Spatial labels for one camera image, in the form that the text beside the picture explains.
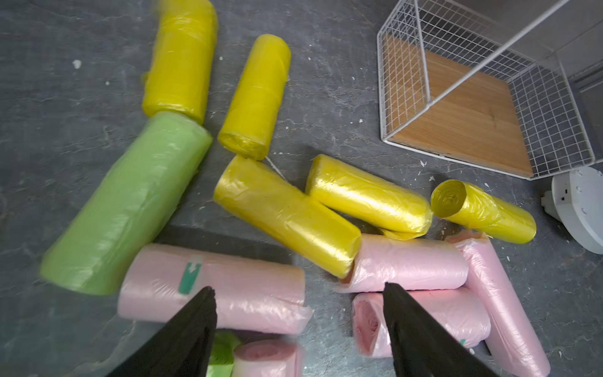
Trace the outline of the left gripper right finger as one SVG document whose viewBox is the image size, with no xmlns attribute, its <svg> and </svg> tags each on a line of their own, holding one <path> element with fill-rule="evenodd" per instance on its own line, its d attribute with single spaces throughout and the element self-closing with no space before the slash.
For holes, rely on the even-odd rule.
<svg viewBox="0 0 603 377">
<path fill-rule="evenodd" d="M 494 376 L 399 284 L 387 283 L 383 313 L 397 376 Z"/>
</svg>

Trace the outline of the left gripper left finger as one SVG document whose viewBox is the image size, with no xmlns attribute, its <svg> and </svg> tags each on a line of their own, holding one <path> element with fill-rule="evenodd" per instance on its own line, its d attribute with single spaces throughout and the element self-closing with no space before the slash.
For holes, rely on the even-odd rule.
<svg viewBox="0 0 603 377">
<path fill-rule="evenodd" d="M 205 287 L 108 375 L 205 376 L 217 326 L 215 290 Z"/>
</svg>

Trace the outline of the green roll diagonal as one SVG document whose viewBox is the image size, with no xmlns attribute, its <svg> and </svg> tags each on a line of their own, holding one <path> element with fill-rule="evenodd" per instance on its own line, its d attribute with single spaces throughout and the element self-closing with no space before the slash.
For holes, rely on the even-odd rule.
<svg viewBox="0 0 603 377">
<path fill-rule="evenodd" d="M 209 131 L 186 116 L 152 116 L 44 254 L 41 278 L 87 295 L 117 293 L 137 253 L 176 211 L 211 144 Z"/>
</svg>

